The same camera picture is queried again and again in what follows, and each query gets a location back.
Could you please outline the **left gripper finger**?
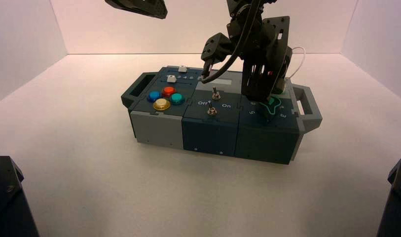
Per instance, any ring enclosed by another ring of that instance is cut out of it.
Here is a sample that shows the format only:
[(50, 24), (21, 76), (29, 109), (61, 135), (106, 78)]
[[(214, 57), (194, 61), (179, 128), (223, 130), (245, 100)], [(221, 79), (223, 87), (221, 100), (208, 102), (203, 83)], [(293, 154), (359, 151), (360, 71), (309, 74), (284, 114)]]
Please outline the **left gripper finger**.
[(107, 4), (109, 4), (110, 6), (116, 8), (116, 9), (140, 14), (138, 9), (135, 7), (135, 1), (136, 0), (105, 0), (105, 2)]
[(168, 10), (163, 0), (136, 0), (135, 7), (138, 9), (140, 14), (165, 19)]

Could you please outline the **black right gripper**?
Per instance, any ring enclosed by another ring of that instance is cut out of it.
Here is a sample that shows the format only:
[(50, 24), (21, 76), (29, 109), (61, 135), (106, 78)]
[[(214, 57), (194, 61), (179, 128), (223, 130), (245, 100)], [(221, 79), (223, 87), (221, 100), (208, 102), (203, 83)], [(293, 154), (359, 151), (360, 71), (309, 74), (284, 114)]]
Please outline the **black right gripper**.
[(282, 94), (292, 58), (288, 46), (289, 16), (265, 18), (255, 23), (242, 53), (242, 95), (251, 101), (267, 102)]

